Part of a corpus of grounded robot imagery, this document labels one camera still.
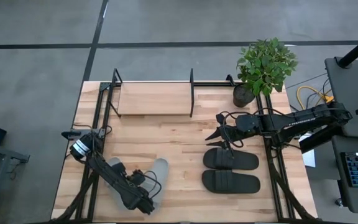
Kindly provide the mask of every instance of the yellow cable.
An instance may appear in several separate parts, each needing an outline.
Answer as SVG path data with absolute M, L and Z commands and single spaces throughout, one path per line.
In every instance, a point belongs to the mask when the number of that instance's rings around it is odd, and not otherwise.
M 300 90 L 303 89 L 303 88 L 308 88 L 309 90 L 312 90 L 313 92 L 315 92 L 316 94 L 319 94 L 320 95 L 320 98 L 323 97 L 323 94 L 321 94 L 319 91 L 317 91 L 315 88 L 313 87 L 310 87 L 310 86 L 300 86 L 297 91 L 296 91 L 296 98 L 298 99 L 298 102 L 299 104 L 301 105 L 302 109 L 304 110 L 305 107 L 303 106 L 303 103 L 299 97 L 299 93 L 300 93 Z
M 317 101 L 317 103 L 316 103 L 315 106 L 317 106 L 318 103 L 319 103 L 323 98 L 325 99 L 326 103 L 329 103 L 329 102 L 331 102 L 331 101 L 334 99 L 333 96 L 327 96 L 327 95 L 324 96 L 324 95 L 322 95 L 322 96 L 320 97 L 320 99 L 318 99 L 318 101 Z

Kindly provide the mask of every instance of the green leaves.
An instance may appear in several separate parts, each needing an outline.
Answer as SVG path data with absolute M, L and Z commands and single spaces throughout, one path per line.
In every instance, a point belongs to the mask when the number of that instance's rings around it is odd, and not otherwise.
M 256 58 L 256 59 L 255 59 L 255 66 L 258 67 L 258 68 L 260 68 L 260 64 L 261 64 L 260 59 L 259 59 L 259 58 Z
M 290 64 L 288 65 L 290 68 L 293 68 L 295 70 L 295 67 L 298 65 L 297 61 L 291 61 Z
M 289 66 L 283 62 L 277 64 L 282 70 L 286 70 Z
M 254 93 L 255 96 L 257 96 L 260 92 L 260 86 L 263 84 L 262 79 L 258 79 L 253 85 L 252 85 L 252 92 Z
M 264 85 L 262 87 L 262 93 L 264 93 L 265 96 L 269 96 L 269 94 L 272 93 L 272 87 L 268 86 L 268 85 Z
M 275 37 L 270 40 L 258 40 L 241 47 L 241 58 L 237 61 L 237 77 L 254 95 L 262 92 L 271 94 L 273 88 L 282 91 L 284 79 L 291 75 L 298 65 L 296 55 L 291 53 L 284 43 Z
M 262 65 L 263 65 L 264 67 L 266 67 L 266 66 L 269 64 L 269 61 L 270 61 L 271 58 L 272 58 L 272 56 L 264 55 L 264 56 L 262 57 Z
M 278 46 L 278 39 L 277 37 L 274 37 L 273 40 L 272 40 L 272 45 L 273 47 L 277 47 Z
M 246 63 L 247 60 L 245 58 L 240 58 L 238 61 L 237 61 L 237 66 L 239 65 L 242 65 L 243 63 Z
M 274 86 L 274 89 L 275 89 L 277 92 L 281 93 L 281 92 L 283 91 L 283 84 L 284 84 L 284 83 L 278 83 L 277 85 Z

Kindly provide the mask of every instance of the wooden tabletop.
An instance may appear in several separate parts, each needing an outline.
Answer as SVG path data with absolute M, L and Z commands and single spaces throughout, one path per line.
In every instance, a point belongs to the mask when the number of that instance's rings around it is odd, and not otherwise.
M 121 85 L 118 104 L 119 114 L 190 115 L 190 110 L 190 82 L 123 83 Z
M 75 116 L 76 124 L 91 125 L 98 90 L 99 82 L 84 83 Z M 117 106 L 119 94 L 120 88 L 115 88 L 114 106 Z M 275 109 L 290 113 L 285 90 L 282 93 L 273 92 L 271 99 Z M 206 146 L 207 141 L 204 139 L 213 133 L 218 125 L 215 115 L 222 111 L 253 112 L 256 110 L 256 100 L 245 108 L 236 108 L 232 103 L 231 87 L 195 87 L 195 107 L 192 118 L 185 115 L 138 115 L 118 118 L 111 110 L 109 125 L 112 126 L 112 133 L 106 137 L 104 147 L 106 160 L 119 157 L 127 172 L 132 173 L 134 169 L 143 171 L 150 169 L 155 159 L 163 157 L 170 166 L 167 187 L 161 208 L 148 216 L 138 210 L 118 209 L 106 184 L 103 179 L 100 179 L 93 221 L 277 221 L 262 137 L 254 136 L 245 139 L 244 147 L 238 149 L 257 155 L 259 167 L 256 170 L 234 170 L 234 172 L 258 177 L 261 183 L 259 192 L 256 194 L 214 194 L 207 191 L 201 182 L 202 172 L 208 169 L 203 165 L 203 155 L 211 148 L 211 146 Z M 301 152 L 299 149 L 288 147 L 283 150 L 283 157 L 291 190 L 307 211 L 316 217 Z M 65 161 L 52 218 L 62 214 L 75 197 L 81 185 L 82 172 L 83 165 L 72 157 Z M 282 192 L 280 198 L 285 211 L 287 208 Z M 87 203 L 85 204 L 84 215 L 88 206 Z

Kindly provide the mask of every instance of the black desk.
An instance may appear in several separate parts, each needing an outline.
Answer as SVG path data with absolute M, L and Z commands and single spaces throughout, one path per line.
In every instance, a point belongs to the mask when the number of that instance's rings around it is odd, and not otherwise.
M 331 142 L 324 143 L 314 149 L 314 160 L 316 161 L 316 167 L 306 166 L 309 179 L 341 179 Z
M 352 62 L 348 69 L 339 67 L 335 58 L 327 58 L 325 64 L 335 100 L 343 103 L 353 116 L 353 119 L 342 127 L 343 135 L 358 137 L 358 60 Z
M 341 152 L 358 152 L 358 138 L 334 136 L 332 138 L 334 153 L 341 180 L 338 182 L 342 202 L 349 210 L 358 213 L 358 187 L 350 187 L 347 181 Z

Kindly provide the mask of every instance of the wooden shelf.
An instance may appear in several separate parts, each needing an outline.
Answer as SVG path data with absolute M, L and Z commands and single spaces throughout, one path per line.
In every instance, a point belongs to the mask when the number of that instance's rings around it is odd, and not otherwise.
M 123 83 L 118 113 L 121 115 L 190 114 L 190 83 Z

